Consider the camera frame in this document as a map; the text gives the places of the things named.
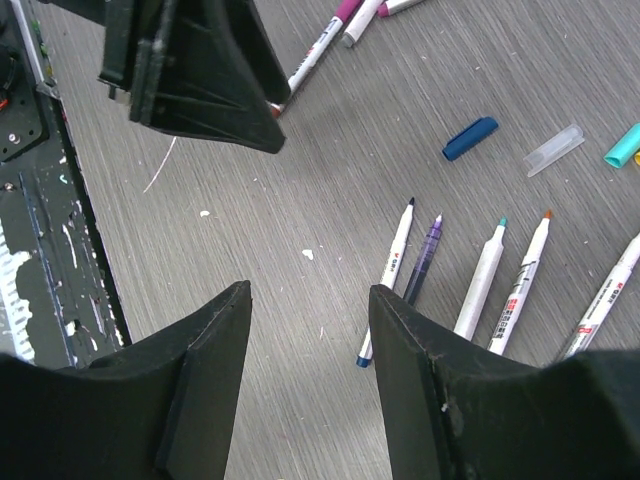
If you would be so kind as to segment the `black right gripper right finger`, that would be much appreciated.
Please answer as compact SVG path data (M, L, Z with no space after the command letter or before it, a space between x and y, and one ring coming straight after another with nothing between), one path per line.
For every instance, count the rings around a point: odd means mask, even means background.
M396 479L635 479L639 354L587 351L545 368L493 354L382 285L369 294Z

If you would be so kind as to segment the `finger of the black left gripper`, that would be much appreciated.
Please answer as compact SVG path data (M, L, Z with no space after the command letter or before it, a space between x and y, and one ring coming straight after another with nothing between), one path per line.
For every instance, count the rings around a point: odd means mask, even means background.
M129 118L178 137L277 153L286 75L252 1L107 1L100 79Z
M219 105L286 101L290 88L253 1L180 1L170 42L172 72Z

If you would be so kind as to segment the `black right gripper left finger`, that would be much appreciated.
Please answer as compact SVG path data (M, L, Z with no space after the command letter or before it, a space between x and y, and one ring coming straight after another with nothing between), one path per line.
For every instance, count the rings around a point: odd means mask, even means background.
M252 314L238 281L81 369L1 358L5 479L221 479Z

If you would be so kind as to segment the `teal ended white marker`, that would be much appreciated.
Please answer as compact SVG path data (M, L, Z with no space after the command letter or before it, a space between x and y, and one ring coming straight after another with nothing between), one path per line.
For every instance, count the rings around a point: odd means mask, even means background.
M492 237L481 251L469 288L461 306L454 333L471 341L485 305L504 250L503 237L507 229L507 218L503 216Z

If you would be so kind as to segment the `blue ended white marker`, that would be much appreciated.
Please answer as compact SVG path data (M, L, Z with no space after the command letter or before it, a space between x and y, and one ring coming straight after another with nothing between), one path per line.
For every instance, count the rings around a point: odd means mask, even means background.
M411 197L401 218L392 241L380 284L393 289L406 250L407 240L414 216L415 198ZM367 368L373 358L370 326L367 326L361 348L356 358L356 365Z

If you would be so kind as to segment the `yellow ended white marker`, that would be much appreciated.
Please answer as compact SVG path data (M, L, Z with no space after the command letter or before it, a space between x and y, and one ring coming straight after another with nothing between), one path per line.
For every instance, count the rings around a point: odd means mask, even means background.
M552 211L548 210L536 228L528 250L521 262L516 279L493 331L487 350L502 355L508 340L522 313L533 280L535 278L542 252L549 234Z

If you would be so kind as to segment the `brown ended white marker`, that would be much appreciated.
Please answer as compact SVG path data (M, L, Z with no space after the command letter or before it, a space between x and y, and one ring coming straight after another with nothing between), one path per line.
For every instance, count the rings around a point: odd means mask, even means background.
M359 0L344 0L340 3L329 23L313 45L307 50L303 60L297 66L295 71L289 76L289 99L284 103L270 104L271 113L274 118L278 118L284 112L287 104L303 86L304 82L314 70L324 53L328 50L334 39L342 32L345 23L352 18L360 5L361 1Z

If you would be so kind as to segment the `clear capped purple pen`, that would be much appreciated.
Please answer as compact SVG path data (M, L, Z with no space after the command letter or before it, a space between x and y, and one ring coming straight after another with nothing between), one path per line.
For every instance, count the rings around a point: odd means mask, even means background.
M424 237L420 254L411 272L403 294L403 300L414 305L435 256L442 235L443 213L440 213Z

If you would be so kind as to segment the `dark blue pen cap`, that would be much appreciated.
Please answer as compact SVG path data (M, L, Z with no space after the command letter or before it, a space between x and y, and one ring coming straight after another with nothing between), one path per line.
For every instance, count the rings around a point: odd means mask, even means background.
M442 149L442 154L448 161L455 161L498 128L499 124L493 117L481 117L451 138Z

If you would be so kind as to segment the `clear pen cap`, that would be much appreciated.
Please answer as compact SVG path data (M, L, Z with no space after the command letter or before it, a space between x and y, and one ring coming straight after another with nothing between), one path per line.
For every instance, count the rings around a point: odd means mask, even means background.
M584 141L582 129L575 124L569 125L523 159L528 166L527 177L537 175Z

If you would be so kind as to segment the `teal pen cap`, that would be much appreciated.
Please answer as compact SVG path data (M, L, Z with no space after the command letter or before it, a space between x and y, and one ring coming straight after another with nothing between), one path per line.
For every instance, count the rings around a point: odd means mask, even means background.
M622 168L638 151L640 124L636 123L611 147L603 160L614 168Z

